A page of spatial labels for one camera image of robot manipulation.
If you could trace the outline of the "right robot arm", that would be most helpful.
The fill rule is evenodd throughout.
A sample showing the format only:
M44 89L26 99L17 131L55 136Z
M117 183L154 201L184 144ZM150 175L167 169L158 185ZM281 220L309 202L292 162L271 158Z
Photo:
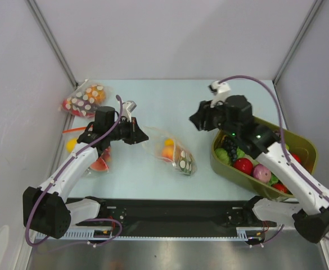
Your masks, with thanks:
M224 132L241 150L274 173L297 199L296 204L254 199L253 206L244 211L247 224L272 221L293 226L311 243L325 237L329 232L329 189L290 155L283 135L277 136L253 116L245 96L230 96L217 104L201 101L190 121L199 131L217 128Z

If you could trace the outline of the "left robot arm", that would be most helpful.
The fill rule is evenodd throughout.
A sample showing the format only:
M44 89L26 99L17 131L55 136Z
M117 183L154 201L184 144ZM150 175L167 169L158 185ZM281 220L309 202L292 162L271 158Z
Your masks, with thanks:
M90 220L102 225L107 221L108 211L101 207L99 199L86 197L68 203L67 198L84 172L104 154L112 141L134 145L148 140L131 115L135 107L134 101L121 103L119 112L110 106L99 107L64 163L39 187L28 187L24 191L23 220L27 231L60 239L69 227L80 222Z

